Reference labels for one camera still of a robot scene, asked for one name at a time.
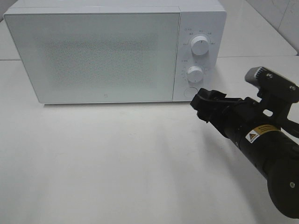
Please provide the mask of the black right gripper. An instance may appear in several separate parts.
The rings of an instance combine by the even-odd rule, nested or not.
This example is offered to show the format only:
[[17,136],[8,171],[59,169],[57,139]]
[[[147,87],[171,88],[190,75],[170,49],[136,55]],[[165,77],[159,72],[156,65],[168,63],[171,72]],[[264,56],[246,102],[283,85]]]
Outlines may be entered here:
[[225,93],[201,88],[190,105],[197,110],[197,117],[210,122],[224,137],[240,145],[245,139],[252,144],[259,137],[270,132],[280,132],[270,118],[258,110],[258,102],[246,98],[226,98]]

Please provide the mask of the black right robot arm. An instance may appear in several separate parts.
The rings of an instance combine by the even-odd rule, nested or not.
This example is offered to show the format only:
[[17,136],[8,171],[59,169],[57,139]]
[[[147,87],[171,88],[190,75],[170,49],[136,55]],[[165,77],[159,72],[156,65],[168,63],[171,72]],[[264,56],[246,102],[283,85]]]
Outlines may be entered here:
[[299,217],[299,146],[259,108],[252,98],[228,98],[201,88],[191,101],[199,119],[230,139],[267,180],[275,207]]

